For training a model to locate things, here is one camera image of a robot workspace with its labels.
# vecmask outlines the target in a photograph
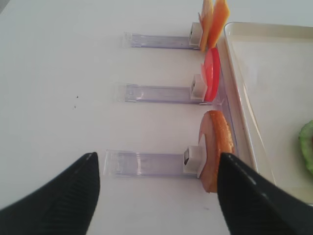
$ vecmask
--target tray rim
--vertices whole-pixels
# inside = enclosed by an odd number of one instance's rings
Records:
[[[238,34],[236,30],[240,30],[242,27],[248,27],[249,30],[245,29],[246,34]],[[246,134],[247,145],[250,150],[250,157],[252,165],[255,170],[264,176],[266,179],[276,184],[274,174],[271,170],[269,164],[268,156],[260,138],[258,131],[258,126],[255,121],[255,117],[252,109],[250,108],[250,103],[248,101],[247,92],[245,88],[245,83],[241,71],[239,69],[239,64],[236,63],[235,52],[232,48],[231,36],[263,36],[263,37],[282,37],[282,38],[297,38],[297,39],[310,39],[313,40],[313,27],[308,26],[297,26],[297,25],[280,25],[280,24],[268,24],[268,23],[243,23],[243,22],[230,22],[227,23],[224,27],[225,35],[225,45],[229,60],[229,66],[231,71],[232,80],[236,87],[236,96],[239,102],[240,113],[242,116],[242,123],[244,126],[244,131]],[[303,200],[307,203],[313,203],[311,199],[307,199],[305,196],[302,196],[301,192],[298,192],[296,189],[288,188],[289,193],[296,196],[300,200]]]

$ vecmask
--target red disc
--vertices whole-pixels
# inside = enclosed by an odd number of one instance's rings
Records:
[[[219,52],[216,47],[211,48],[207,52],[204,61],[205,77],[208,86],[204,98],[205,101],[212,102],[217,94],[220,80],[220,67]]]

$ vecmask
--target white table surface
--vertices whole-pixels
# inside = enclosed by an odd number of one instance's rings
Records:
[[[311,1],[228,2],[229,22],[313,26]],[[113,88],[116,82],[188,86],[203,61],[199,52],[124,49],[121,36],[188,35],[201,5],[202,0],[8,3],[0,14],[0,208],[86,152],[96,151],[102,164],[106,149],[182,153],[197,143],[207,107],[118,103]],[[206,194],[197,180],[101,180],[89,235],[228,234],[216,195]]]

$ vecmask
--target transparent acrylic stand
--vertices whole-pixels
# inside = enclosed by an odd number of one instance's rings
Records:
[[[190,87],[140,86],[136,84],[118,84],[117,100],[122,102],[151,102],[174,104],[221,104],[223,97],[217,93],[213,102],[203,102],[190,98]]]
[[[197,178],[196,173],[183,172],[183,154],[117,150],[107,150],[104,175]]]
[[[232,117],[224,86],[224,78],[220,71],[219,89],[216,98],[211,103],[196,103],[190,101],[189,87],[153,87],[126,84],[119,87],[121,101],[126,102],[161,102],[206,104],[213,110],[223,112],[230,125],[234,142],[235,155],[237,140],[234,133]],[[106,176],[148,176],[197,178],[197,174],[183,172],[183,154],[140,153],[131,151],[107,150],[104,165]]]
[[[189,44],[189,37],[149,36],[135,33],[124,33],[123,47],[151,47],[199,50],[199,47],[197,45]]]

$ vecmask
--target plastic tray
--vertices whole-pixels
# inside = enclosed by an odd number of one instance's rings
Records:
[[[229,23],[224,30],[255,169],[313,203],[313,176],[298,144],[313,119],[313,28]]]

